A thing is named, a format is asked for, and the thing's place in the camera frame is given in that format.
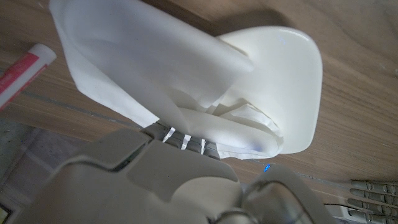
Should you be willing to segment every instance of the white cloth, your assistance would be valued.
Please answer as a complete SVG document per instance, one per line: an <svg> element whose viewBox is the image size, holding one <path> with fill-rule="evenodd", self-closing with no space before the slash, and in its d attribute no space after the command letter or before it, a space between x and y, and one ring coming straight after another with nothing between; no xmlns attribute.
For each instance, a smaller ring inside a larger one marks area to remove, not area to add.
<svg viewBox="0 0 398 224"><path fill-rule="evenodd" d="M76 86L91 99L143 127L161 119L216 142L221 157L282 150L277 126L250 105L209 114L253 70L233 47L140 1L51 0L50 11Z"/></svg>

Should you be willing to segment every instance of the wood grain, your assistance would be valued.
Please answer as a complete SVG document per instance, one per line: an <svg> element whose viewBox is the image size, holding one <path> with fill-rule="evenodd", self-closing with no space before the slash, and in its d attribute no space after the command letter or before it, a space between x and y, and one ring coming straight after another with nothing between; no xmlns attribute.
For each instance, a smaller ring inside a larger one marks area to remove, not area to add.
<svg viewBox="0 0 398 224"><path fill-rule="evenodd" d="M350 179L398 179L398 2L380 0L144 0L210 35L289 26L320 48L323 89L312 145L267 160L225 159L243 182L269 162L293 169L325 203L345 203ZM127 118L78 92L48 1L0 2L0 69L34 43L58 55L0 117L92 141Z"/></svg>

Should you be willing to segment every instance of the red and white tube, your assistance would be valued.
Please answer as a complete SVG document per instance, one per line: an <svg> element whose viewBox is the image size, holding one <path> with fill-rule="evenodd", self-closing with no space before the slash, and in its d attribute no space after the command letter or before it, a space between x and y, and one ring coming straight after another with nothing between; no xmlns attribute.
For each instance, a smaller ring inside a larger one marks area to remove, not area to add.
<svg viewBox="0 0 398 224"><path fill-rule="evenodd" d="M46 69L57 56L43 44L35 44L0 77L0 111Z"/></svg>

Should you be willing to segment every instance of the beige plastic device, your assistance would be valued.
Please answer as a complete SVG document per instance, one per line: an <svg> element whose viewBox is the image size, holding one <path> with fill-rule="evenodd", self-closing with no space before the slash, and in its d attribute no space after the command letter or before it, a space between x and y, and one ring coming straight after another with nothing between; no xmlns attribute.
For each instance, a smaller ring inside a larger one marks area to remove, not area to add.
<svg viewBox="0 0 398 224"><path fill-rule="evenodd" d="M333 223L284 167L270 166L243 193L229 165L149 132L122 129L87 145L15 223Z"/></svg>

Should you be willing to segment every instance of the blue dot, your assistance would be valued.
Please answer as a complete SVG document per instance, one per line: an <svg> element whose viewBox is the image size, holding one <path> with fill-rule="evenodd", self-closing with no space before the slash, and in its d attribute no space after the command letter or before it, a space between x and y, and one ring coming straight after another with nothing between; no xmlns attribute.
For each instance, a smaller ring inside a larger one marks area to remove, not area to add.
<svg viewBox="0 0 398 224"><path fill-rule="evenodd" d="M270 164L268 164L267 166L264 167L264 172L267 172L267 170L271 167Z"/></svg>

